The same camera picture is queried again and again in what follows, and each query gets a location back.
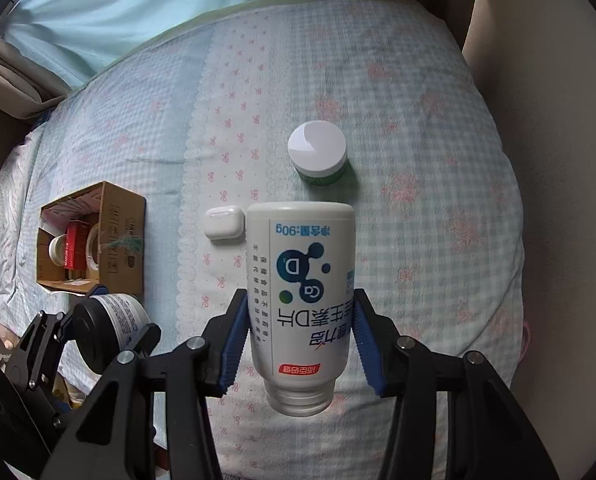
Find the white earbuds case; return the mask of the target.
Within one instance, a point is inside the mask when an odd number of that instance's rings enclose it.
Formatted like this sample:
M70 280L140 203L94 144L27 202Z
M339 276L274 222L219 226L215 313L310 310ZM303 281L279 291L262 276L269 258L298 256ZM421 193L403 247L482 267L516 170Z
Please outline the white earbuds case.
M245 214L238 206L214 207L205 212L201 224L208 240L236 240L245 232Z

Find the pale green lid jar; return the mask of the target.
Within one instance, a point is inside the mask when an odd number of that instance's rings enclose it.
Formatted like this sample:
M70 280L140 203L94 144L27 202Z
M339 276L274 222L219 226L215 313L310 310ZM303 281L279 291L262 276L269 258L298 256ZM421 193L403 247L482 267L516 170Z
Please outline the pale green lid jar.
M50 256L51 262L59 268L65 266L65 255L66 255L66 234L60 234L51 239L48 244L48 255Z

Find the beige left curtain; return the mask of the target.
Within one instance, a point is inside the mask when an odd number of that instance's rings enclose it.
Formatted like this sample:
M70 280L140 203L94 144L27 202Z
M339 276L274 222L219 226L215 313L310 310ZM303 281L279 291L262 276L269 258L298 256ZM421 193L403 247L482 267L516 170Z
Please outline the beige left curtain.
M0 38L0 111L29 119L62 102L71 89L54 73Z

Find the white vitamin bottle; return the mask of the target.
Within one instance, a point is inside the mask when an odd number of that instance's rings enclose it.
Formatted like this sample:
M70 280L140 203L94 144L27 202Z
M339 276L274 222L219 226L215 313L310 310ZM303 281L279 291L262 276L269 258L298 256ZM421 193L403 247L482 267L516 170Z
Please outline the white vitamin bottle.
M355 233L347 204L261 203L247 210L251 354L278 413L313 416L333 402L349 355Z

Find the black lid white jar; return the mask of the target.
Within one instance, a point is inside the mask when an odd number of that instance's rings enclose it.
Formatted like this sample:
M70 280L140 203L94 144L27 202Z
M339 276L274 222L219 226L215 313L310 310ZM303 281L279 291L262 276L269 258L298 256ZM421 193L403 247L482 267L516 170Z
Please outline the black lid white jar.
M98 375L149 322L142 304L128 294L91 296L72 310L74 341L86 366Z

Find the red small box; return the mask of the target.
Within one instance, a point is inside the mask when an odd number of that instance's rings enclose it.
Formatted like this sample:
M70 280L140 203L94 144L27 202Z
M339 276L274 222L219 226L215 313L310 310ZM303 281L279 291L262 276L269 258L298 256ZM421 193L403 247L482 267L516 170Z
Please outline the red small box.
M91 226L88 222L72 220L68 223L65 238L64 267L68 270L86 270L86 245Z

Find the brown cardboard box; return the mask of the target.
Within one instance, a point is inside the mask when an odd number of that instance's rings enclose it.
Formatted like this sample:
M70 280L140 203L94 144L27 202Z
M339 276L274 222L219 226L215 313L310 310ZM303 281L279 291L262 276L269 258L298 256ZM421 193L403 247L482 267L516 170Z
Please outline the brown cardboard box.
M107 181L41 207L36 282L52 292L143 292L146 200Z

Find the green jar white lid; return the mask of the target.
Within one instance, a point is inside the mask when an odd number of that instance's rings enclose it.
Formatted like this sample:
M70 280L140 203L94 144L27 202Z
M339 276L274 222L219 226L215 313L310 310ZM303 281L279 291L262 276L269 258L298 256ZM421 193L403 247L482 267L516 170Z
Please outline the green jar white lid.
M311 185L331 185L348 167L347 139L326 120L299 125L289 136L287 152L300 178Z

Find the yellow tape roll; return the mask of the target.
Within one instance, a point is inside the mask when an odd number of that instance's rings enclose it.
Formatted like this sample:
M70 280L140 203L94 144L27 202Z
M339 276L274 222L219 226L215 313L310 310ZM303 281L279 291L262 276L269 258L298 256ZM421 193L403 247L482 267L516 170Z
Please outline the yellow tape roll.
M90 229L85 245L86 267L91 272L100 270L98 266L98 237L100 237L100 225L96 223Z

